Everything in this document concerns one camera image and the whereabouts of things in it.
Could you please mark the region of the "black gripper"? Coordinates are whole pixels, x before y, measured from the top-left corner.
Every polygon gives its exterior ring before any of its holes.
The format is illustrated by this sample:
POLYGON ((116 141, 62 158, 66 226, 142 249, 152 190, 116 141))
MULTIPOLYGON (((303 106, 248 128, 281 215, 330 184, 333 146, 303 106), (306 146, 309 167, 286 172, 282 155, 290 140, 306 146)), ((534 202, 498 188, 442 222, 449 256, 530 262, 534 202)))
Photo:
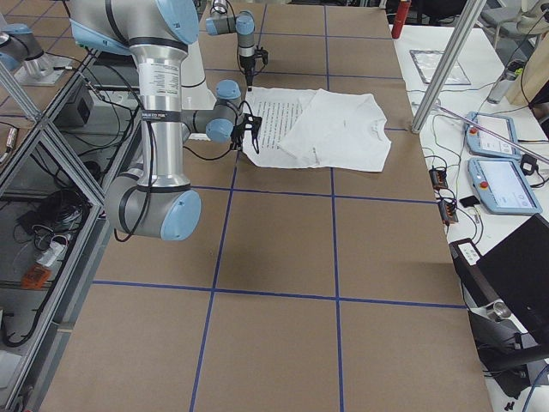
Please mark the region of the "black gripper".
POLYGON ((242 121, 235 125, 231 134, 230 150, 243 149, 244 134, 251 133, 251 144, 256 154, 260 153, 258 135, 262 125, 262 118, 249 113, 243 114, 242 121))
POLYGON ((261 47, 238 47, 238 63, 243 71, 248 91, 253 87, 253 76, 257 73, 256 61, 262 61, 261 71, 268 64, 268 51, 261 47))

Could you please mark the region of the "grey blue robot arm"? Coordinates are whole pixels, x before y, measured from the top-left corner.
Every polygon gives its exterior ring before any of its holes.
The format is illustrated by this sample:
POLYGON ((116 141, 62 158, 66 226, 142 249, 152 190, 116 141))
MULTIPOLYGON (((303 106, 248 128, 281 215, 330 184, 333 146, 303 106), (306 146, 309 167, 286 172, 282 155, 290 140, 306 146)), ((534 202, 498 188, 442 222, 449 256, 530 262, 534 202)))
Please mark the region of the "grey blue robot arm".
POLYGON ((187 239, 199 222, 202 201, 184 175, 184 143, 203 133, 240 150, 250 133, 256 148, 261 118, 252 115, 231 80, 218 83, 211 109, 184 109, 183 63, 199 51, 194 2, 74 1, 69 9, 78 44, 131 56, 138 71, 142 161, 110 184, 108 221, 128 236, 187 239))
POLYGON ((244 75, 246 88, 252 90, 255 77, 268 65, 268 51, 256 43, 256 22, 249 10, 238 14, 229 1, 213 1, 205 22, 211 36, 237 35, 237 63, 244 75))

